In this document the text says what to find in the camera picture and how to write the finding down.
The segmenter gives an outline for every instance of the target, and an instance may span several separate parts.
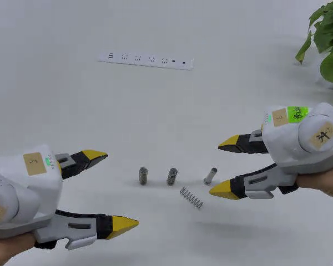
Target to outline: green plant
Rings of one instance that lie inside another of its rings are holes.
[[[313,25],[315,33],[310,30]],[[306,51],[311,46],[312,38],[320,54],[329,52],[321,63],[320,73],[325,80],[333,83],[333,1],[322,6],[311,15],[307,39],[296,55],[296,59],[301,64]]]

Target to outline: green label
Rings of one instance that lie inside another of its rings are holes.
[[[301,122],[309,114],[308,107],[289,106],[287,107],[287,115],[289,123]]]
[[[47,164],[47,166],[51,166],[51,162],[48,157],[46,157],[46,164]]]

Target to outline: gray gripper finger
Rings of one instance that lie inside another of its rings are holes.
[[[297,174],[284,173],[279,166],[244,178],[245,194],[249,198],[273,198],[271,191],[279,186],[292,186]]]
[[[34,231],[38,243],[69,239],[65,248],[72,250],[91,245],[97,239],[95,218],[73,218],[55,214],[49,225]]]
[[[75,161],[69,154],[56,154],[55,159],[59,162],[61,169],[75,165]]]

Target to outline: coil spring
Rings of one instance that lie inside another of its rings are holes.
[[[171,168],[169,170],[168,179],[166,180],[166,183],[169,186],[172,186],[174,184],[177,174],[178,174],[178,170],[176,168]]]
[[[139,169],[139,183],[144,186],[147,183],[148,170],[145,167]]]
[[[191,204],[193,204],[197,209],[201,209],[202,205],[204,204],[201,200],[196,198],[186,187],[183,187],[180,190],[180,194],[184,196]]]

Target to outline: yellow fingertip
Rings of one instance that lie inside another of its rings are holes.
[[[216,186],[214,186],[209,193],[213,196],[228,198],[230,200],[239,200],[234,193],[231,191],[231,183],[229,180],[224,181]]]
[[[120,234],[123,234],[131,230],[137,225],[139,225],[139,222],[137,220],[133,220],[122,216],[113,216],[112,217],[113,231],[106,239],[112,239],[114,237],[117,237]]]
[[[82,151],[89,160],[96,159],[98,157],[107,156],[106,152],[94,151],[94,150],[84,150]]]
[[[227,139],[226,141],[222,142],[220,145],[218,145],[218,148],[221,148],[223,146],[227,146],[227,145],[236,145],[237,141],[238,141],[239,135],[235,135],[233,137],[230,137],[229,139]]]

